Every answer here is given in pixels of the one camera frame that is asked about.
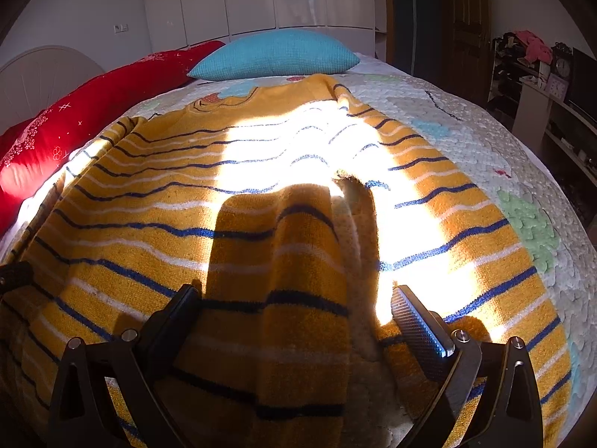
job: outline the pink clock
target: pink clock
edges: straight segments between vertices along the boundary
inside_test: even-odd
[[[545,90],[555,98],[563,101],[566,97],[566,92],[568,92],[568,85],[568,81],[551,73],[547,80],[547,88]]]

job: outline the white quilted mattress cover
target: white quilted mattress cover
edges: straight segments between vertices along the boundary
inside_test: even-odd
[[[597,386],[597,252],[562,190],[541,161],[485,110],[377,59],[360,55],[361,63],[334,76],[352,94],[387,116],[410,125],[453,161],[508,217],[508,197],[518,197],[546,213],[559,236],[557,247],[543,245],[551,260],[539,270],[564,325],[572,360],[572,397],[560,440],[574,426]],[[205,97],[244,95],[253,86],[289,83],[287,77],[194,81],[184,88],[137,104],[126,116],[150,119]],[[9,244],[28,224],[45,194],[24,203],[19,220],[5,237]],[[510,221],[516,218],[510,215]],[[533,236],[533,230],[525,233]],[[366,327],[351,324],[351,379],[342,446],[395,447],[412,426],[399,405],[394,381]]]

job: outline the headboard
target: headboard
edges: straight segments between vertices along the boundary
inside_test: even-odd
[[[103,73],[69,47],[37,47],[16,56],[0,68],[0,134]]]

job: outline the striped sweater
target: striped sweater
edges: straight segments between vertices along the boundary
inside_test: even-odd
[[[526,341],[545,445],[555,445],[569,354],[525,248],[452,162],[332,78],[122,119],[68,173],[9,258],[32,263],[34,285],[0,307],[2,383],[42,436],[68,339],[138,329],[198,280],[204,309],[156,385],[190,440],[337,446],[350,372],[346,275],[361,274],[371,331],[412,416],[437,386],[392,321],[395,284],[479,340]],[[350,203],[366,271],[343,262],[338,195]],[[108,383],[127,436],[143,446]],[[466,431],[482,388],[447,446]]]

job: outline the brown door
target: brown door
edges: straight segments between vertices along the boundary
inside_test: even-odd
[[[442,87],[485,107],[491,84],[489,0],[444,0]]]

